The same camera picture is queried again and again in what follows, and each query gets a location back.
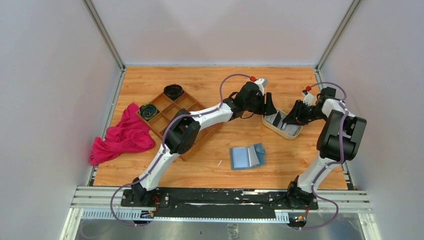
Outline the beige oval card tray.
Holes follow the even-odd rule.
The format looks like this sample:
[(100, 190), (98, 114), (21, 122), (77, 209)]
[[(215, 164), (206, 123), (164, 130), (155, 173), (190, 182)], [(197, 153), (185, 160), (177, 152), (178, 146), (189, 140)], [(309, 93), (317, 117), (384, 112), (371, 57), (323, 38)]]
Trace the beige oval card tray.
[(296, 139), (303, 127), (283, 122), (287, 114), (278, 108), (276, 110), (277, 113), (273, 115), (264, 115), (261, 119), (262, 124), (287, 140)]

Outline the stack of credit cards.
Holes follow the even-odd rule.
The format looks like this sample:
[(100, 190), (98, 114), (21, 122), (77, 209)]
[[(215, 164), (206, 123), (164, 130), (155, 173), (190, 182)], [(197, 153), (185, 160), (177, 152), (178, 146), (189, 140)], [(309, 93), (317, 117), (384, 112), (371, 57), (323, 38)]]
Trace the stack of credit cards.
[(286, 128), (286, 123), (284, 119), (287, 116), (285, 112), (277, 112), (276, 114), (265, 116), (264, 119), (267, 123), (271, 124), (273, 127), (276, 127), (279, 130), (284, 130)]

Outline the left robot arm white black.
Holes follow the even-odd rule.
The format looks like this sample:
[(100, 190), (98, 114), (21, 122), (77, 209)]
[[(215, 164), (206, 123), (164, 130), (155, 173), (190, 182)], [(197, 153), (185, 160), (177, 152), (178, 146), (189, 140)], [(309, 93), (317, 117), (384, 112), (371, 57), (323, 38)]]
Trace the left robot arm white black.
[(272, 94), (265, 91), (266, 78), (246, 82), (240, 91), (233, 92), (220, 103), (199, 111), (181, 109), (165, 128), (159, 150), (147, 169), (131, 184), (134, 200), (140, 206), (149, 206), (153, 201), (153, 191), (174, 162), (188, 152), (196, 142), (198, 134), (216, 124), (241, 118), (245, 112), (269, 116), (276, 113)]

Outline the blue leather card holder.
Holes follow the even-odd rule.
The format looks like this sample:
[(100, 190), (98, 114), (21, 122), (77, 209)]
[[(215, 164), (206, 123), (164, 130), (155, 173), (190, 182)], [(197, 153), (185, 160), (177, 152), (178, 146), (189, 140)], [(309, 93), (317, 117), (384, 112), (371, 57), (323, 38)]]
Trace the blue leather card holder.
[(247, 147), (233, 147), (229, 150), (232, 170), (247, 170), (266, 164), (266, 150), (262, 143)]

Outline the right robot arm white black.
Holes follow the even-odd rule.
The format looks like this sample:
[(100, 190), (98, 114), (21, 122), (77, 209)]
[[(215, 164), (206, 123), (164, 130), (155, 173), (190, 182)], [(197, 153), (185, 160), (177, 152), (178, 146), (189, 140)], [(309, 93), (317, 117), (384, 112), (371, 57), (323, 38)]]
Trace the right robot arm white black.
[(325, 121), (316, 143), (317, 157), (289, 183), (285, 201), (292, 209), (308, 207), (317, 198), (316, 191), (327, 175), (355, 158), (367, 125), (366, 119), (347, 109), (345, 99), (336, 97), (335, 88), (327, 86), (317, 95), (311, 94), (311, 89), (307, 86), (302, 91), (303, 100), (297, 100), (282, 120), (285, 125), (296, 126)]

